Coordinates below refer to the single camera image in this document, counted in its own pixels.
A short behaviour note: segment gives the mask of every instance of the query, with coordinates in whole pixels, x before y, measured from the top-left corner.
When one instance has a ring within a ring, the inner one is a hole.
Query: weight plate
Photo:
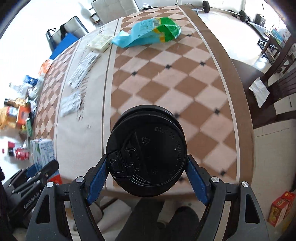
[[[123,113],[115,125],[106,156],[117,184],[140,197],[169,190],[187,161],[185,136],[173,114],[158,106],[137,106]]]
[[[242,22],[246,22],[247,19],[248,19],[248,16],[246,15],[246,13],[243,11],[243,10],[240,10],[239,11],[239,14],[241,16],[239,16],[239,19],[242,21]]]
[[[203,1],[203,2],[202,2],[202,6],[203,6],[203,8],[204,8],[204,12],[205,12],[205,13],[208,13],[208,12],[210,11],[210,4],[209,4],[208,1]]]

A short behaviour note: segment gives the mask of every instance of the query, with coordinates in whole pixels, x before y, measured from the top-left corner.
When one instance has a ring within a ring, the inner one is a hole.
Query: screw
[[[220,179],[218,177],[212,177],[211,180],[212,180],[212,182],[217,183],[217,182],[219,182]]]
[[[83,177],[78,177],[76,178],[76,182],[81,183],[83,182],[84,178]]]
[[[247,188],[249,186],[249,184],[247,182],[242,182],[242,186]]]
[[[51,188],[53,185],[54,185],[53,182],[48,182],[48,183],[46,184],[46,186],[47,186],[48,188]]]

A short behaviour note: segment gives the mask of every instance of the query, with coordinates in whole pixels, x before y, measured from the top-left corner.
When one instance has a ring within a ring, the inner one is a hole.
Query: checkered tablecloth
[[[35,138],[54,138],[57,105],[72,54],[78,42],[67,48],[52,63],[44,79],[35,119]]]
[[[211,175],[236,182],[236,140],[221,76],[200,34],[177,6],[123,18],[129,32],[142,20],[169,17],[180,36],[166,43],[117,48],[111,95],[111,128],[131,107],[155,104],[172,112],[185,133],[188,153]]]

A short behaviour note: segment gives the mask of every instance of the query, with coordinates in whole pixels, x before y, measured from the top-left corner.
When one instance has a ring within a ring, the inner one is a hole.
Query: cardboard box
[[[288,192],[288,191],[284,192],[284,194],[281,195],[281,198],[288,201],[288,203],[289,203],[284,218],[289,214],[289,212],[290,212],[290,210],[291,210],[291,208],[293,206],[295,196],[296,195],[294,193],[291,193],[291,192]]]
[[[54,145],[51,139],[31,140],[30,148],[37,171],[40,171],[50,161],[55,160]],[[62,184],[59,171],[57,170],[51,177],[49,177],[48,181]]]
[[[284,219],[288,205],[289,202],[280,197],[275,200],[271,205],[267,221],[276,227]]]
[[[17,121],[16,121],[16,125],[18,127],[21,128],[23,125],[26,124],[26,119],[29,118],[30,111],[31,111],[30,107],[20,106],[18,108]]]

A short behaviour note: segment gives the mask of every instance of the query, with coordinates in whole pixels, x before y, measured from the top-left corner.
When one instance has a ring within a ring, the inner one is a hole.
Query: white leather chair
[[[103,24],[140,11],[135,0],[95,0],[91,5]]]
[[[72,33],[78,39],[89,33],[77,16],[74,16],[68,22],[66,22],[64,27],[67,33]],[[53,52],[57,45],[59,45],[59,43],[62,41],[61,29],[58,29],[57,31],[53,29],[48,30],[46,32],[46,38],[49,42],[50,49]]]

